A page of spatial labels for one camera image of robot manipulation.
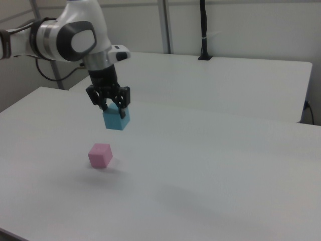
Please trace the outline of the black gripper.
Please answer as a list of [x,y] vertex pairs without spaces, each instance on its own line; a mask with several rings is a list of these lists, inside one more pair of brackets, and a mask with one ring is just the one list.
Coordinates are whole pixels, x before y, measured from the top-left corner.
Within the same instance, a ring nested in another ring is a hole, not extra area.
[[120,87],[114,64],[101,70],[89,70],[91,85],[86,92],[94,105],[103,111],[108,109],[106,99],[111,99],[118,107],[121,119],[126,117],[125,109],[130,104],[130,87]]

